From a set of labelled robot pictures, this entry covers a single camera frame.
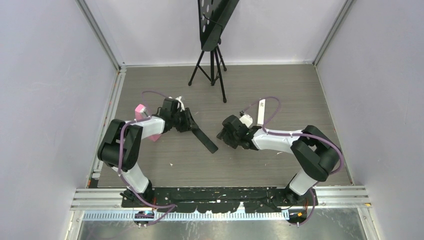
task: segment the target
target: black music stand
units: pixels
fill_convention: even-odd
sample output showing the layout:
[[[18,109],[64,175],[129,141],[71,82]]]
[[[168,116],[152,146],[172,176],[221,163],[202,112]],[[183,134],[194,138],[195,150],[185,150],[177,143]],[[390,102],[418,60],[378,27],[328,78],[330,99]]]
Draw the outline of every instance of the black music stand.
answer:
[[[197,1],[201,53],[188,85],[192,85],[193,78],[195,77],[196,71],[199,68],[207,77],[207,79],[209,79],[210,85],[214,86],[215,82],[219,78],[219,82],[221,83],[222,100],[224,103],[227,102],[227,98],[224,89],[223,77],[221,74],[221,63],[224,71],[227,71],[227,68],[225,67],[223,56],[221,55],[220,47],[218,44],[221,44],[221,34],[223,33],[228,20],[230,20],[231,14],[233,14],[238,2],[239,0]],[[210,76],[208,76],[208,74],[200,66],[200,62],[205,52],[210,52]],[[216,61],[216,67],[218,70],[216,77],[214,76],[214,61]]]

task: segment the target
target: cable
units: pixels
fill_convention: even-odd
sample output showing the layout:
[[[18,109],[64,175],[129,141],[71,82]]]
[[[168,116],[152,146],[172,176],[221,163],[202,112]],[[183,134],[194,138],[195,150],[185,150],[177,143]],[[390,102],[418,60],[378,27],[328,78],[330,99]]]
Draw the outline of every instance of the cable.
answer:
[[[282,132],[273,132],[273,131],[268,131],[268,129],[265,128],[265,125],[267,123],[269,123],[277,115],[277,113],[281,109],[281,101],[276,96],[261,97],[259,100],[253,102],[252,104],[250,104],[249,106],[247,106],[245,109],[243,109],[243,112],[246,112],[251,106],[258,104],[261,100],[264,100],[264,99],[275,99],[278,102],[278,106],[275,109],[274,113],[271,115],[270,118],[268,118],[266,121],[263,122],[262,129],[267,134],[274,135],[274,136],[284,136],[284,137],[293,137],[293,136],[295,136],[295,137],[298,137],[298,136],[299,137],[307,137],[307,138],[312,138],[312,139],[316,139],[316,140],[318,140],[320,142],[323,142],[323,143],[329,145],[331,148],[333,148],[337,152],[338,158],[340,159],[340,164],[339,164],[338,168],[336,170],[333,170],[330,173],[330,175],[333,175],[335,173],[338,173],[340,170],[343,169],[343,167],[345,166],[345,157],[343,156],[343,154],[340,151],[340,149],[336,145],[334,145],[334,143],[328,141],[327,139],[324,139],[322,137],[315,136],[315,135],[312,135],[312,134],[307,134],[307,133],[292,133],[292,134],[290,134],[290,133],[282,133]]]
[[[291,207],[293,207],[294,206],[294,204],[292,204],[291,206],[289,206],[289,207],[287,207],[287,208],[281,208],[280,210],[281,211],[283,211],[283,210],[288,210],[288,209],[290,209]]]
[[[277,97],[275,97],[275,96],[261,97],[258,101],[253,102],[248,107],[246,107],[245,109],[243,109],[243,112],[247,111],[251,106],[253,106],[255,104],[258,104],[263,99],[275,99],[275,100],[278,101],[278,107],[276,108],[276,110],[274,111],[274,113],[271,115],[271,117],[268,118],[266,121],[264,121],[264,123],[262,125],[262,129],[266,132],[266,134],[274,135],[274,136],[284,136],[284,137],[307,137],[307,138],[312,138],[312,139],[316,139],[316,140],[318,140],[320,142],[323,142],[323,143],[329,145],[331,148],[333,148],[337,152],[338,158],[340,160],[340,164],[339,164],[338,168],[336,170],[333,170],[332,172],[330,172],[329,175],[333,175],[335,173],[338,173],[340,170],[343,169],[343,167],[345,166],[345,157],[343,156],[343,154],[340,151],[340,149],[334,143],[328,141],[327,139],[324,139],[322,137],[315,136],[315,135],[312,135],[312,134],[307,134],[307,133],[282,133],[282,132],[273,132],[273,131],[268,131],[265,128],[265,125],[267,123],[269,123],[276,116],[276,114],[280,111],[281,101]],[[302,226],[303,224],[305,224],[311,218],[312,214],[314,213],[316,202],[315,202],[314,192],[312,191],[312,187],[309,189],[309,192],[312,195],[312,199],[313,199],[312,210],[310,211],[310,214],[306,217],[306,219],[303,222],[299,223],[299,226]]]
[[[302,225],[304,225],[310,218],[311,218],[311,216],[312,216],[312,214],[314,213],[314,211],[315,211],[315,195],[314,195],[314,191],[312,191],[312,188],[310,188],[309,189],[309,193],[312,195],[312,199],[313,199],[313,201],[312,201],[312,210],[310,211],[310,213],[309,213],[309,215],[306,217],[306,219],[303,221],[303,222],[300,222],[299,223],[299,226],[302,226]]]
[[[150,115],[152,114],[152,112],[150,111],[150,107],[149,107],[149,105],[147,104],[147,102],[145,101],[145,97],[144,97],[144,95],[145,95],[145,94],[147,94],[147,93],[157,94],[157,95],[161,95],[161,96],[162,96],[162,97],[164,97],[164,98],[169,98],[169,96],[167,96],[167,95],[165,95],[165,94],[163,94],[163,93],[160,93],[160,92],[158,92],[158,91],[151,91],[151,90],[142,91],[142,92],[141,92],[141,101],[142,101],[142,103],[144,104],[144,106],[146,107],[147,112],[148,112]]]
[[[315,136],[315,135],[312,135],[312,134],[307,134],[307,133],[292,133],[292,134],[290,134],[290,133],[283,133],[283,132],[267,131],[267,129],[264,129],[264,131],[269,135],[284,136],[284,137],[307,137],[307,138],[316,139],[320,142],[328,144],[330,147],[332,147],[337,152],[338,158],[340,159],[340,164],[339,164],[338,168],[336,170],[333,170],[332,172],[330,172],[330,175],[338,173],[345,166],[345,157],[343,156],[340,149],[336,145],[334,145],[334,143],[328,141],[325,138],[322,138],[320,136]]]
[[[158,219],[149,222],[148,224],[146,224],[147,226],[151,226],[153,224],[156,224],[157,222],[159,222],[162,218],[164,218],[167,214],[169,214],[177,205],[175,204],[169,204],[169,205],[165,205],[165,206],[159,206],[159,205],[153,205],[150,204],[149,202],[147,202],[146,200],[144,200],[138,193],[137,191],[133,188],[133,186],[131,186],[131,184],[129,182],[127,182],[127,180],[125,180],[124,176],[122,176],[122,161],[124,158],[124,133],[125,130],[127,129],[127,127],[131,124],[135,124],[135,123],[139,123],[139,122],[144,122],[147,120],[150,120],[151,117],[147,117],[147,118],[143,118],[143,119],[139,119],[139,120],[133,120],[133,121],[129,121],[127,123],[125,123],[120,131],[120,139],[119,139],[119,162],[118,162],[118,176],[120,177],[120,179],[126,184],[126,186],[129,188],[129,190],[131,190],[134,195],[138,198],[138,200],[140,200],[143,204],[145,204],[146,206],[149,206],[151,208],[157,208],[157,209],[169,209],[168,211],[166,211],[165,214],[163,214],[161,217],[159,217]]]
[[[308,213],[308,206],[309,206],[309,202],[308,202],[308,198],[306,198],[305,205],[304,205],[306,214]]]
[[[250,104],[245,109],[243,109],[243,112],[246,112],[248,109],[251,108],[251,106],[258,104],[261,100],[264,100],[264,99],[274,99],[274,100],[276,100],[278,102],[278,106],[277,106],[276,110],[274,111],[274,113],[271,115],[271,117],[268,118],[266,121],[263,122],[262,127],[265,127],[265,125],[267,123],[269,123],[276,116],[276,114],[280,111],[280,109],[281,109],[281,101],[280,101],[280,99],[278,99],[278,97],[276,97],[276,96],[261,97],[261,98],[259,98],[259,100],[255,101],[255,102],[252,102],[252,104]]]

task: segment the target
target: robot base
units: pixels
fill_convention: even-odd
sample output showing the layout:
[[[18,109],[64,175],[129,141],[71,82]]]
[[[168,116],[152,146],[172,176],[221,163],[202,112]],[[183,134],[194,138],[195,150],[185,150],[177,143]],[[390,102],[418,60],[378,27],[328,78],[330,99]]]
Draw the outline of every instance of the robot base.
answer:
[[[138,206],[140,205],[144,206],[144,204],[129,189],[125,190],[120,195],[122,196],[122,202],[124,201],[133,202],[133,203],[138,203]],[[141,194],[141,197],[144,200],[146,200],[148,203],[153,203],[154,196],[155,196],[155,192],[153,191],[153,188],[152,188],[152,182],[149,180],[147,188],[144,190],[144,193]]]
[[[176,204],[173,212],[177,213],[234,213],[239,207],[244,207],[246,213],[278,213],[282,209],[290,209],[293,206],[304,206],[306,201],[311,206],[318,199],[315,190],[312,189],[315,198],[308,191],[296,204],[287,203],[284,199],[284,188],[277,187],[156,187],[151,188],[154,198],[149,202],[160,206]],[[123,208],[146,207],[143,203],[126,197],[122,199]],[[158,212],[166,212],[167,209],[157,209]],[[301,216],[293,216],[293,221],[303,222],[306,212]]]

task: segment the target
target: music stand panel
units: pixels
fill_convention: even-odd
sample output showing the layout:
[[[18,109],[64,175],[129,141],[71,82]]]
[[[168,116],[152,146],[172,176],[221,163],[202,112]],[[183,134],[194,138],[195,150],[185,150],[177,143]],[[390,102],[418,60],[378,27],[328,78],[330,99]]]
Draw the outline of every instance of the music stand panel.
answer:
[[[197,1],[202,51],[211,52],[217,47],[238,2],[239,0]]]

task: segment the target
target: tripod leg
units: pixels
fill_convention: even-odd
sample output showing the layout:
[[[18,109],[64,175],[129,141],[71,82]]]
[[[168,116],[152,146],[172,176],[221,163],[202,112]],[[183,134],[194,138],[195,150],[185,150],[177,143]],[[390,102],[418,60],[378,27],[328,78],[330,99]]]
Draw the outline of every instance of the tripod leg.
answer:
[[[191,86],[191,85],[192,85],[193,79],[195,78],[196,71],[198,70],[198,67],[199,67],[200,61],[202,60],[202,57],[203,57],[203,54],[204,54],[204,53],[205,53],[205,51],[201,51],[201,53],[200,53],[199,60],[197,60],[196,67],[194,68],[193,74],[191,75],[190,81],[188,82],[188,85],[189,85],[189,86]]]
[[[224,72],[226,72],[226,71],[227,71],[227,68],[225,67],[225,63],[224,63],[223,56],[221,55],[220,47],[219,47],[219,46],[217,46],[216,48],[218,49],[219,58],[221,58],[221,63],[222,63],[222,66],[223,66],[223,68],[224,68]]]
[[[214,74],[214,51],[210,51],[210,85],[215,85],[215,74]]]
[[[221,83],[221,91],[222,91],[222,101],[224,103],[227,102],[227,98],[225,96],[225,89],[224,89],[224,82],[223,82],[223,75],[221,74],[221,67],[220,67],[220,60],[218,58],[218,51],[215,49],[215,59],[216,59],[216,66],[218,68],[218,74],[219,74],[219,82]]]

